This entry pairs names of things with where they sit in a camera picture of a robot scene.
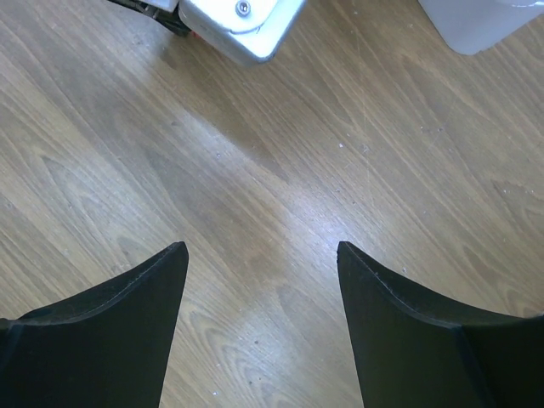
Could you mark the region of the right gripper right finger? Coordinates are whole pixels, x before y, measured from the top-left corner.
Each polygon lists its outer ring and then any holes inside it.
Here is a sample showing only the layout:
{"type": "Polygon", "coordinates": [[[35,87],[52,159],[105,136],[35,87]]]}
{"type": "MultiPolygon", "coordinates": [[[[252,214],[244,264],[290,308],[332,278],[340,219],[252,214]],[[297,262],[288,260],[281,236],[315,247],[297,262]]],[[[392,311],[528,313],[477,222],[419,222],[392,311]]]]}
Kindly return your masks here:
{"type": "Polygon", "coordinates": [[[365,406],[542,406],[541,316],[458,302],[346,241],[337,272],[365,406]]]}

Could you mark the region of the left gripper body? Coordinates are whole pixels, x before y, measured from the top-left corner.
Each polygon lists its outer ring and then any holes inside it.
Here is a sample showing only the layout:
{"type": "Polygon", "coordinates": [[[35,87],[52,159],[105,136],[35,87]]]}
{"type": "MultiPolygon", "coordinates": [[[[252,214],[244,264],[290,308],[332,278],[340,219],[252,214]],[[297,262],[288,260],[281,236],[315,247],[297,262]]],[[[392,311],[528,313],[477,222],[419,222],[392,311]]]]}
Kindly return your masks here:
{"type": "Polygon", "coordinates": [[[181,37],[187,37],[191,29],[179,17],[179,1],[109,0],[137,13],[148,16],[181,37]]]}

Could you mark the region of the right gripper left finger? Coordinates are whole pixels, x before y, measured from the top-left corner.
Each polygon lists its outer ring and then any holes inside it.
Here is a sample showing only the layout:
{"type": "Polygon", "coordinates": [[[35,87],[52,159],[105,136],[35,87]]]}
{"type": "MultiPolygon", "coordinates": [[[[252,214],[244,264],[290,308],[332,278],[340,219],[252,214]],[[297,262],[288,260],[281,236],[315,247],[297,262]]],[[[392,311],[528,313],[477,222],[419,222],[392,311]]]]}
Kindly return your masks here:
{"type": "Polygon", "coordinates": [[[140,265],[1,320],[3,407],[157,407],[188,271],[175,242],[140,265]]]}

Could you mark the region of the drawer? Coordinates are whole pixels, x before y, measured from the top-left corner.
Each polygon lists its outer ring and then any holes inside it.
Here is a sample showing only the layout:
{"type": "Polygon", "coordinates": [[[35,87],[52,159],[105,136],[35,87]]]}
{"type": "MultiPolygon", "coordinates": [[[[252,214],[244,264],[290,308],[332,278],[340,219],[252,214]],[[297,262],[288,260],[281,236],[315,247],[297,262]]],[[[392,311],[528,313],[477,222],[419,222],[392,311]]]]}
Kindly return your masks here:
{"type": "Polygon", "coordinates": [[[475,55],[493,47],[543,14],[535,0],[420,0],[445,43],[455,52],[475,55]]]}

